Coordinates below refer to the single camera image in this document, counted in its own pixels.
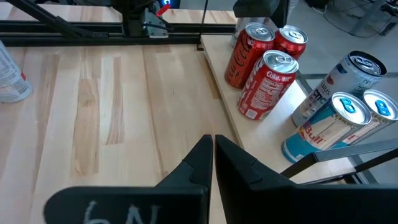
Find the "black shelf side post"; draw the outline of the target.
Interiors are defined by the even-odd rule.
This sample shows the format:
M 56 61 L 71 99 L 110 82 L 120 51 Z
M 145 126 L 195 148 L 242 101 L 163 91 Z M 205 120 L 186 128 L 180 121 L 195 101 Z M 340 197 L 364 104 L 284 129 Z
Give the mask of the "black shelf side post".
M 360 154 L 369 154 L 372 152 L 385 150 L 390 151 L 367 162 L 354 166 L 354 171 L 352 172 L 306 182 L 306 184 L 329 184 L 339 180 L 350 180 L 353 179 L 353 176 L 359 172 L 366 171 L 370 168 L 373 168 L 398 157 L 398 138 L 355 146 L 341 147 L 327 151 L 312 152 L 309 155 L 305 156 L 303 159 L 288 167 L 280 174 L 289 179 L 318 162 L 341 159 L 344 157 L 353 157 Z

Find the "grey metal bracket plate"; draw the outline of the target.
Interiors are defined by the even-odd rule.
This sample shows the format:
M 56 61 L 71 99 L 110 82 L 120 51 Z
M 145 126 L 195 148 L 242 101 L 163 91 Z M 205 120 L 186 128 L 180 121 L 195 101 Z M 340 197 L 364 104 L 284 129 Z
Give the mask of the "grey metal bracket plate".
M 165 39 L 169 36 L 167 26 L 153 12 L 146 9 L 142 15 L 142 23 L 147 35 L 153 39 Z

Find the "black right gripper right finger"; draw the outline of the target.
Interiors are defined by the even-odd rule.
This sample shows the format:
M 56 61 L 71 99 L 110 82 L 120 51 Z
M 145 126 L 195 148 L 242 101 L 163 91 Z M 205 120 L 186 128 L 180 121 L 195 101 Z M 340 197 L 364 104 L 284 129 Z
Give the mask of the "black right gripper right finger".
M 398 224 L 396 185 L 296 184 L 225 136 L 215 143 L 228 224 Z

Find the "black device with blue light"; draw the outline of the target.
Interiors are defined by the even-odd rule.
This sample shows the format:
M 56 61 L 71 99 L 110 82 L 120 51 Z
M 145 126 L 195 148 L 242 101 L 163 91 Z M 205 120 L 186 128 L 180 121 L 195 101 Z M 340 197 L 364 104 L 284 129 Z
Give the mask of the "black device with blue light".
M 180 2 L 181 0 L 159 0 L 159 3 L 161 6 L 164 6 L 166 4 L 170 4 L 170 7 L 172 9 L 179 9 L 180 8 Z

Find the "silver Celsius energy drink can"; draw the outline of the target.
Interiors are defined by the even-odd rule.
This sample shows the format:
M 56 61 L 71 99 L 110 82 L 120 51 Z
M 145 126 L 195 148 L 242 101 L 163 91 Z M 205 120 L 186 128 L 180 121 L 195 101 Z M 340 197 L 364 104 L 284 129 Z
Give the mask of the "silver Celsius energy drink can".
M 385 65 L 362 51 L 352 51 L 335 65 L 293 112 L 294 125 L 300 126 L 336 92 L 350 93 L 361 98 L 363 93 L 386 75 Z

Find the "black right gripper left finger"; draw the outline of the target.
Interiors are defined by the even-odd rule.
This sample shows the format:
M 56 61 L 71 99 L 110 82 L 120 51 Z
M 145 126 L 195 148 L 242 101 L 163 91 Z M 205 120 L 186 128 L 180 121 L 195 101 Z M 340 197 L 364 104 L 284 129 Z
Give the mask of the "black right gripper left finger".
M 207 224 L 213 139 L 204 135 L 154 187 L 69 187 L 45 203 L 46 224 Z

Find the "wooden shelf board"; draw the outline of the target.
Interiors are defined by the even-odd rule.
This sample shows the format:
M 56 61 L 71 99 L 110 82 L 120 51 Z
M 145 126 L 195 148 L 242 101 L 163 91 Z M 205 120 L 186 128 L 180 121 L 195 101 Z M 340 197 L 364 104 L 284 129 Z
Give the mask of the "wooden shelf board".
M 277 106 L 262 121 L 251 120 L 238 111 L 241 92 L 230 87 L 224 72 L 233 51 L 228 35 L 203 35 L 201 43 L 212 69 L 239 145 L 260 162 L 281 173 L 292 165 L 282 154 L 282 142 L 296 130 L 291 114 L 305 99 L 306 94 L 297 82 L 289 87 Z

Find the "blue silver Red Bull can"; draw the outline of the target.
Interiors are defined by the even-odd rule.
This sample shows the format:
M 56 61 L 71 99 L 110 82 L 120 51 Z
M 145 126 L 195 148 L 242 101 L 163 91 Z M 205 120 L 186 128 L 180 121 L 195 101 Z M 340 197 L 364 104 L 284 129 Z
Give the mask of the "blue silver Red Bull can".
M 385 93 L 366 90 L 363 93 L 363 102 L 370 109 L 372 119 L 363 128 L 342 140 L 344 146 L 356 144 L 398 121 L 398 103 Z
M 359 98 L 336 92 L 283 141 L 282 153 L 288 161 L 295 163 L 312 152 L 331 149 L 370 123 L 371 118 L 369 108 Z

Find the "red Coca-Cola can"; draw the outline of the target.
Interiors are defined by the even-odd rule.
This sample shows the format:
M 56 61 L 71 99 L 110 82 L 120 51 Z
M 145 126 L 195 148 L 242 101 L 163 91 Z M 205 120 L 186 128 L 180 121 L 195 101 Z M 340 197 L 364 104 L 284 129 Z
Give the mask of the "red Coca-Cola can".
M 295 81 L 299 63 L 279 50 L 266 51 L 254 64 L 238 102 L 238 111 L 253 120 L 264 119 Z
M 275 33 L 274 49 L 285 52 L 298 60 L 304 53 L 308 41 L 307 34 L 295 26 L 286 25 Z

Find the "slim silver can black lid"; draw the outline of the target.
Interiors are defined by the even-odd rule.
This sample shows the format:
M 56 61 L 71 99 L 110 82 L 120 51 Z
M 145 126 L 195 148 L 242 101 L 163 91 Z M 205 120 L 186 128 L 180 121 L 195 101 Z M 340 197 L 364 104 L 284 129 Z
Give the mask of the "slim silver can black lid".
M 0 40 L 0 102 L 15 103 L 32 93 L 32 85 Z
M 234 34 L 232 35 L 231 40 L 229 42 L 232 48 L 234 48 L 234 46 L 236 45 L 239 33 L 245 28 L 246 24 L 249 22 L 258 22 L 264 24 L 274 32 L 276 32 L 278 29 L 277 26 L 269 17 L 240 17 L 236 23 Z

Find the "red Coke Zero Sugar can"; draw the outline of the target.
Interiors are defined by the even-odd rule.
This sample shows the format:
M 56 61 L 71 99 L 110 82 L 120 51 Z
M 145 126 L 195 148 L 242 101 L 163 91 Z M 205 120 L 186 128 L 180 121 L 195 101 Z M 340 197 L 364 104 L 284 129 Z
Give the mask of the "red Coke Zero Sugar can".
M 224 77 L 231 87 L 243 89 L 255 62 L 274 47 L 275 33 L 266 25 L 250 22 L 239 33 Z

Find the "small red tag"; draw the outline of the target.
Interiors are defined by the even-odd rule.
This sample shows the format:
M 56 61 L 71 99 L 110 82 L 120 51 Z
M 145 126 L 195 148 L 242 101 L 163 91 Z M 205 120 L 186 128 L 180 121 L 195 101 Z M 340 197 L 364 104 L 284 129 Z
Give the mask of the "small red tag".
M 163 15 L 163 13 L 165 13 L 168 9 L 171 8 L 170 4 L 165 4 L 164 6 L 162 6 L 157 12 L 156 12 L 156 16 L 157 17 L 161 17 Z

